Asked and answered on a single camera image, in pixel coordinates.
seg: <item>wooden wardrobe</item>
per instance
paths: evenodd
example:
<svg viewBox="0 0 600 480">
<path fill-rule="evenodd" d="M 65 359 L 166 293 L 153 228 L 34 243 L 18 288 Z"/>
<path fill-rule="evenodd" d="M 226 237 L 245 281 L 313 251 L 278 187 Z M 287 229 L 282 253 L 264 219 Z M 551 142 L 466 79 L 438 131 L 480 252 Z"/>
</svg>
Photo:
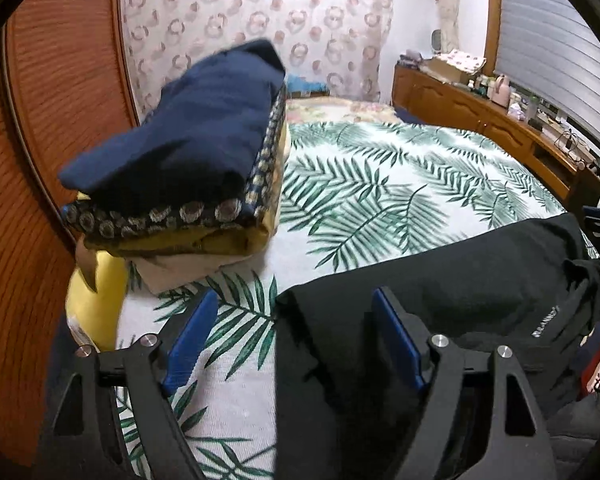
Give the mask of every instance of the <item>wooden wardrobe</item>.
<svg viewBox="0 0 600 480">
<path fill-rule="evenodd" d="M 119 0 L 24 0 L 0 31 L 0 452 L 32 463 L 50 343 L 74 269 L 56 178 L 137 123 Z"/>
</svg>

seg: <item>yellow fabric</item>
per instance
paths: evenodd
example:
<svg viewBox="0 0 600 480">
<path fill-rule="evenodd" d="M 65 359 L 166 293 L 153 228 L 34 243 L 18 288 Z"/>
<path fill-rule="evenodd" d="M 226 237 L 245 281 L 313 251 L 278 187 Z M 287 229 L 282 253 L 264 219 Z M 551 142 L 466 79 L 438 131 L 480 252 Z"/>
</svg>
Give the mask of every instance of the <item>yellow fabric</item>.
<svg viewBox="0 0 600 480">
<path fill-rule="evenodd" d="M 75 269 L 66 295 L 67 319 L 75 317 L 100 351 L 115 350 L 118 318 L 125 299 L 127 270 L 122 258 L 98 251 L 96 268 L 97 292 L 84 281 L 80 270 Z"/>
<path fill-rule="evenodd" d="M 195 226 L 156 233 L 138 240 L 120 240 L 110 244 L 100 240 L 93 242 L 87 236 L 85 247 L 94 250 L 105 250 L 115 256 L 157 256 L 165 254 L 230 254 L 248 256 L 263 250 L 275 230 L 277 204 L 282 190 L 282 171 L 284 147 L 286 140 L 286 123 L 282 126 L 276 152 L 270 206 L 262 222 L 253 227 L 220 229 L 217 227 Z"/>
</svg>

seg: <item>dark patterned fabric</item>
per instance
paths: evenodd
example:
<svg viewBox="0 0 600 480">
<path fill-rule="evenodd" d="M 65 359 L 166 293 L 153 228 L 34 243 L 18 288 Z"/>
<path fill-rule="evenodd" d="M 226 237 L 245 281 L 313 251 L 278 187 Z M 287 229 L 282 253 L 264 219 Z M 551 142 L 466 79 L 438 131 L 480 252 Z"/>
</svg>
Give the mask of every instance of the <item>dark patterned fabric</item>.
<svg viewBox="0 0 600 480">
<path fill-rule="evenodd" d="M 231 229 L 258 224 L 269 206 L 278 141 L 285 121 L 285 95 L 282 88 L 271 108 L 262 147 L 241 196 L 219 203 L 163 205 L 134 217 L 100 209 L 92 200 L 75 200 L 62 208 L 64 222 L 92 239 L 104 240 L 143 237 L 193 226 Z"/>
</svg>

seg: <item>wooden cabinet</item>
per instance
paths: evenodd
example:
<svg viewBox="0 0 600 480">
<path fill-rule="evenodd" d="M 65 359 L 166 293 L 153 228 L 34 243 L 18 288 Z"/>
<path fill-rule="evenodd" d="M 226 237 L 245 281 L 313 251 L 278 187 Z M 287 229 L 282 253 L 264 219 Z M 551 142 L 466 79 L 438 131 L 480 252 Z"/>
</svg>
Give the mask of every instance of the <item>wooden cabinet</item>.
<svg viewBox="0 0 600 480">
<path fill-rule="evenodd" d="M 510 118 L 504 108 L 465 90 L 397 66 L 392 99 L 394 105 L 406 108 L 426 123 L 471 130 L 493 140 L 563 202 L 579 179 L 573 161 L 539 132 Z"/>
</svg>

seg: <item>metal screw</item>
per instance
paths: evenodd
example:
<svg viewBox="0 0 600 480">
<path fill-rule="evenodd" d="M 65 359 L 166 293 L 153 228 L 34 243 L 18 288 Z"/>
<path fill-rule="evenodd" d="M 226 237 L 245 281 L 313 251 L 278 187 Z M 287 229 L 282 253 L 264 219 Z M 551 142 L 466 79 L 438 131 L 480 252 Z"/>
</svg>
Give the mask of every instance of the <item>metal screw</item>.
<svg viewBox="0 0 600 480">
<path fill-rule="evenodd" d="M 93 347 L 91 345 L 82 345 L 80 348 L 78 348 L 74 353 L 78 356 L 78 357 L 88 357 L 91 355 L 91 352 L 93 351 Z"/>
<path fill-rule="evenodd" d="M 507 345 L 498 346 L 498 355 L 505 359 L 509 359 L 513 355 L 513 351 Z"/>
<path fill-rule="evenodd" d="M 431 342 L 433 343 L 433 346 L 444 348 L 449 344 L 449 339 L 446 335 L 436 334 L 431 336 Z"/>
<path fill-rule="evenodd" d="M 158 342 L 158 336 L 155 334 L 144 334 L 140 338 L 140 344 L 142 346 L 153 346 Z"/>
</svg>

